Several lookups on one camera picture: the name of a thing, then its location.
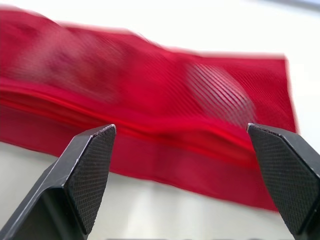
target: red fabric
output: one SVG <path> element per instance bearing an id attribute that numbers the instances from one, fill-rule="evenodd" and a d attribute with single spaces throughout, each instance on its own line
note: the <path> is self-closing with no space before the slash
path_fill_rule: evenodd
<path id="1" fill-rule="evenodd" d="M 59 156 L 113 123 L 111 171 L 275 210 L 246 125 L 296 131 L 283 57 L 174 52 L 18 10 L 0 21 L 1 141 Z"/>

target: black tool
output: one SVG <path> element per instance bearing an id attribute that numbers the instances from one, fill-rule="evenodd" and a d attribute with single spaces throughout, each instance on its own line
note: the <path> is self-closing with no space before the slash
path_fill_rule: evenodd
<path id="1" fill-rule="evenodd" d="M 105 192 L 114 125 L 76 135 L 0 231 L 0 240 L 86 240 Z"/>
<path id="2" fill-rule="evenodd" d="M 294 239 L 320 240 L 320 155 L 290 131 L 252 123 L 247 131 L 264 183 Z"/>

